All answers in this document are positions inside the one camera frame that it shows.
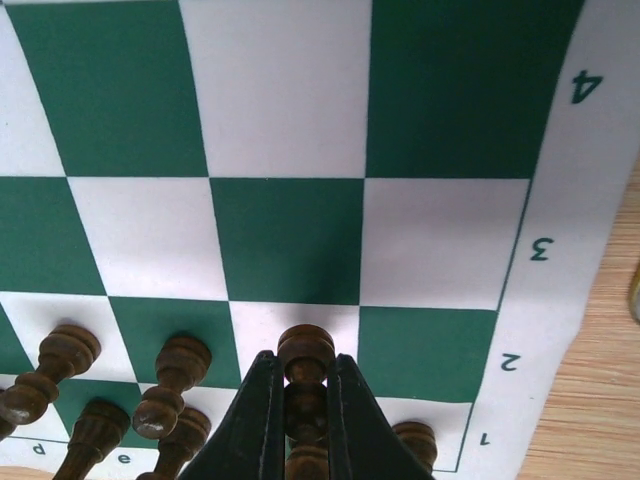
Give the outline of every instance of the number 4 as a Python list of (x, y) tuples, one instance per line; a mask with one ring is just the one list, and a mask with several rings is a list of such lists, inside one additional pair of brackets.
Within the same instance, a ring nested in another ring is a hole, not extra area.
[(587, 71), (582, 70), (580, 74), (573, 79), (573, 83), (576, 84), (576, 88), (573, 91), (571, 103), (575, 105), (582, 102), (596, 89), (598, 85), (602, 83), (603, 78), (604, 77), (588, 77)]

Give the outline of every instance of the wooden chess pawn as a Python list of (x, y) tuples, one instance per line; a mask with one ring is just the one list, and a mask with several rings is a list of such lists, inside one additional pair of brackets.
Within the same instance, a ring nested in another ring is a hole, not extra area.
[(419, 422), (402, 422), (393, 426), (393, 431), (424, 469), (432, 473), (433, 464), (438, 457), (436, 438), (433, 429)]
[(278, 357), (289, 385), (285, 388), (285, 433), (292, 450), (287, 480), (328, 480), (327, 389), (322, 382), (335, 358), (333, 339), (315, 325), (297, 325), (282, 334)]
[(158, 385), (142, 395), (133, 414), (133, 428), (151, 440), (171, 433), (184, 409), (182, 392), (199, 384), (211, 365), (211, 352), (193, 337), (167, 340), (156, 359)]
[(0, 442), (11, 435), (16, 429), (13, 423), (7, 422), (5, 419), (0, 418)]
[(53, 480), (84, 479), (120, 444), (129, 425), (121, 408), (102, 400), (89, 402), (73, 426), (67, 456)]
[(38, 420), (58, 398), (58, 383), (86, 372), (100, 355), (100, 342), (75, 325), (60, 325), (40, 343), (38, 368), (18, 375), (0, 396), (0, 417), (15, 425)]
[(180, 469), (202, 449), (211, 422), (195, 408), (185, 407), (173, 431), (158, 442), (158, 462), (153, 472), (143, 473), (137, 480), (174, 480)]

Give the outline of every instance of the vinyl chess mat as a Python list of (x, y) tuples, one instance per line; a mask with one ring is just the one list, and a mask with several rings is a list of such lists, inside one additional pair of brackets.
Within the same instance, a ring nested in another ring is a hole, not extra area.
[[(524, 220), (583, 8), (473, 3), (5, 1), (0, 387), (60, 323), (102, 354), (0, 461), (55, 471), (84, 405), (133, 413), (176, 333), (213, 353), (184, 398), (215, 429), (256, 353), (313, 323), (455, 474), (487, 372), (523, 365), (490, 355), (514, 265), (564, 269)], [(583, 67), (566, 91), (587, 104), (607, 77), (585, 94), (604, 73)], [(92, 475), (133, 478), (155, 448), (130, 430)]]

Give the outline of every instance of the white square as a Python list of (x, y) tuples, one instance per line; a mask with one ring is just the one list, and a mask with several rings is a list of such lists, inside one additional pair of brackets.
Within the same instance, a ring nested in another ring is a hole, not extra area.
[(40, 95), (3, 7), (0, 7), (0, 176), (64, 176)]
[(470, 403), (384, 397), (376, 398), (376, 401), (392, 427), (400, 422), (411, 421), (430, 426), (438, 448), (433, 469), (455, 471), (471, 411)]
[(367, 179), (360, 303), (494, 310), (527, 184)]
[[(17, 375), (3, 375), (0, 374), (0, 388), (6, 390), (11, 387), (16, 381)], [(54, 440), (58, 442), (68, 442), (69, 434), (67, 429), (62, 423), (62, 419), (55, 409), (54, 405), (49, 405), (47, 411), (42, 417), (30, 425), (18, 425), (15, 431), (11, 434), (12, 437), (20, 438), (38, 438), (41, 440)], [(31, 465), (31, 462), (25, 462), (23, 465)]]
[(278, 349), (278, 339), (294, 325), (310, 323), (324, 328), (338, 353), (358, 358), (359, 308), (343, 305), (229, 302), (233, 335), (242, 378), (258, 352)]
[(70, 178), (107, 294), (226, 300), (206, 178)]
[(180, 7), (211, 176), (364, 176), (370, 0)]
[(86, 373), (74, 378), (136, 381), (107, 297), (1, 292), (0, 303), (34, 367), (38, 366), (40, 342), (56, 326), (78, 325), (95, 335), (102, 351)]

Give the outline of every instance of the wooden surface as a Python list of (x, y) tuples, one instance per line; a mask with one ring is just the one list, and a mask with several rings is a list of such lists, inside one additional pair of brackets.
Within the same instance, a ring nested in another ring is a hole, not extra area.
[[(640, 162), (519, 480), (640, 478), (640, 325), (626, 305), (639, 258)], [(0, 468), (0, 480), (50, 478)]]

